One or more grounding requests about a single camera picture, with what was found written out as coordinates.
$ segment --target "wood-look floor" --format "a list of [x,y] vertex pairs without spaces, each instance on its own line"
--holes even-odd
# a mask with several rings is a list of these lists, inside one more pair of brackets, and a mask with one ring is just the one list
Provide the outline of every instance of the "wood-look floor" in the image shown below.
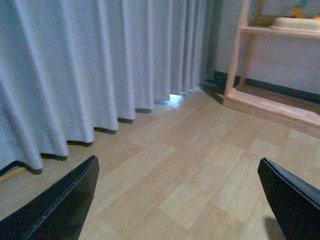
[[91,155],[95,196],[81,240],[284,240],[257,173],[268,157],[320,189],[320,139],[227,108],[198,89],[137,113],[116,135],[0,182],[0,219]]

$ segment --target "yellow cable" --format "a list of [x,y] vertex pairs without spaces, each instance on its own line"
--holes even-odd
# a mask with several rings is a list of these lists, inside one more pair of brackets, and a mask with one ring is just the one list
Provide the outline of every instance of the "yellow cable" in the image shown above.
[[6,175],[1,176],[1,177],[0,177],[0,182],[1,182],[2,180],[5,180],[5,179],[11,177],[12,175],[17,174],[18,172],[21,172],[23,169],[24,169],[23,167],[19,167],[18,169],[14,170],[14,171],[12,171],[12,172],[9,172],[9,173],[6,174]]

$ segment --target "gray curtain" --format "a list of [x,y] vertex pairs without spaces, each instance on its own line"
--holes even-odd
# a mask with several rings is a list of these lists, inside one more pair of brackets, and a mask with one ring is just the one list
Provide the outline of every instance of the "gray curtain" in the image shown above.
[[0,169],[197,86],[206,0],[0,1]]

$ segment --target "white wall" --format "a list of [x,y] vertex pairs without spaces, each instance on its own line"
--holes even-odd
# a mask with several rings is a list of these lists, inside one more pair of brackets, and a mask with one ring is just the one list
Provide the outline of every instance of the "white wall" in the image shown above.
[[[242,0],[223,1],[216,52],[216,71],[224,73],[229,71],[241,4]],[[251,18],[253,18],[255,13],[251,12]],[[238,74],[241,73],[243,60],[242,54]],[[320,40],[259,35],[248,77],[320,94]]]

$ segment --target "black object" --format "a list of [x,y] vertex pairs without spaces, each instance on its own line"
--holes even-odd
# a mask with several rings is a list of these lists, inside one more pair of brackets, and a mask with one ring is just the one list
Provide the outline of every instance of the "black object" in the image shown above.
[[91,156],[27,205],[0,222],[1,240],[77,240],[99,174]]
[[258,174],[287,240],[320,240],[320,190],[267,158]]

